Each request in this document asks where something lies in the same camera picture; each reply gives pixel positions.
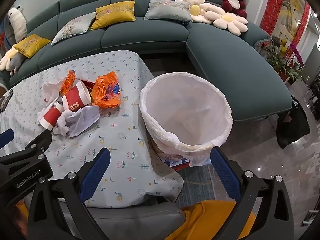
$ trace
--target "yellow pillow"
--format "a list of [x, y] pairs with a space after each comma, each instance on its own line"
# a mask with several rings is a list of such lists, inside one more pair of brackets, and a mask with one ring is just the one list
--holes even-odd
[[114, 23], [135, 21], [133, 11], [134, 2], [135, 1], [117, 2], [97, 8], [96, 20], [90, 30], [101, 29]]
[[31, 58], [49, 42], [51, 41], [49, 41], [48, 39], [41, 38], [36, 34], [32, 34], [19, 43], [15, 44], [13, 47], [27, 58]]

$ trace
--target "orange plastic bag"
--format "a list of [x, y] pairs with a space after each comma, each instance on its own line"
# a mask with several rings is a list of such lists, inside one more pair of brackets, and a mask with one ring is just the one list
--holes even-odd
[[91, 96], [93, 105], [101, 108], [115, 108], [121, 103], [120, 86], [114, 71], [97, 78]]
[[69, 90], [71, 89], [71, 86], [73, 84], [73, 82], [76, 80], [76, 74], [74, 71], [69, 70], [69, 73], [65, 79], [65, 81], [63, 82], [62, 86], [61, 86], [61, 90], [60, 93], [64, 96], [66, 93], [69, 92]]

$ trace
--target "paper cup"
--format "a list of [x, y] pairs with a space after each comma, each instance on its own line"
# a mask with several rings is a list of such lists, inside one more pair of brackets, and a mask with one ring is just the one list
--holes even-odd
[[64, 110], [71, 110], [73, 112], [91, 103], [89, 91], [81, 80], [63, 96], [62, 103]]
[[61, 116], [64, 111], [63, 106], [59, 103], [54, 103], [53, 106], [48, 110], [48, 112], [40, 119], [40, 124], [48, 130], [56, 125], [59, 116]]

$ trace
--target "table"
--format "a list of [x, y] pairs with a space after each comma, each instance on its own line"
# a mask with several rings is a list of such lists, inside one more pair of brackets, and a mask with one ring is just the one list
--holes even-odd
[[141, 203], [145, 195], [175, 201], [183, 179], [149, 147], [139, 109], [140, 91], [153, 76], [131, 51], [106, 52], [73, 60], [16, 85], [5, 112], [0, 114], [0, 133], [11, 128], [15, 138], [0, 150], [0, 156], [24, 149], [44, 130], [37, 123], [37, 113], [46, 107], [42, 86], [48, 81], [61, 80], [70, 69], [77, 77], [86, 77], [89, 81], [115, 71], [121, 88], [121, 105], [116, 109], [100, 109], [99, 121], [78, 137], [53, 135], [45, 152], [53, 170], [52, 179], [78, 171], [106, 147], [111, 152], [111, 162], [93, 197], [86, 201], [87, 206], [122, 208]]

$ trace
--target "sofa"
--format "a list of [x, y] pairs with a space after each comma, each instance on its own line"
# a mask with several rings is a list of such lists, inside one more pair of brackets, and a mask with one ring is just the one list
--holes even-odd
[[[70, 20], [97, 7], [126, 0], [60, 0], [27, 24], [28, 36], [52, 40]], [[142, 54], [183, 52], [199, 75], [221, 90], [230, 104], [234, 120], [258, 119], [292, 107], [287, 87], [271, 65], [254, 49], [270, 36], [255, 24], [240, 37], [204, 23], [183, 26], [166, 20], [144, 20], [150, 0], [135, 0], [136, 21], [113, 24], [103, 29], [50, 43], [27, 59], [10, 77], [0, 77], [7, 87], [23, 79], [68, 62], [107, 51], [127, 49]], [[206, 0], [221, 6], [222, 0]]]

